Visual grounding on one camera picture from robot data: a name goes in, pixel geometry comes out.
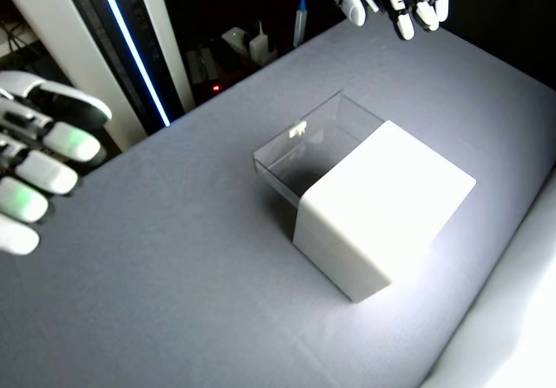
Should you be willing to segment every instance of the gray table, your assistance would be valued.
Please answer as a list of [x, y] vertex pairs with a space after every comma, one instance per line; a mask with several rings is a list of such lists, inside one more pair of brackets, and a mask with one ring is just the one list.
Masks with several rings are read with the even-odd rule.
[[[339, 89], [477, 180], [413, 275], [351, 304], [251, 152]], [[556, 93], [440, 30], [344, 22], [93, 173], [0, 255], [2, 387], [415, 387], [556, 159]]]

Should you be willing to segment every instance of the transparent container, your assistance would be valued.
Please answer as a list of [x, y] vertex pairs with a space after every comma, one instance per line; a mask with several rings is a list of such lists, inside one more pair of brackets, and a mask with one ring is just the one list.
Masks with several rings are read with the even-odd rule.
[[384, 121], [338, 92], [253, 153], [255, 171], [295, 207]]

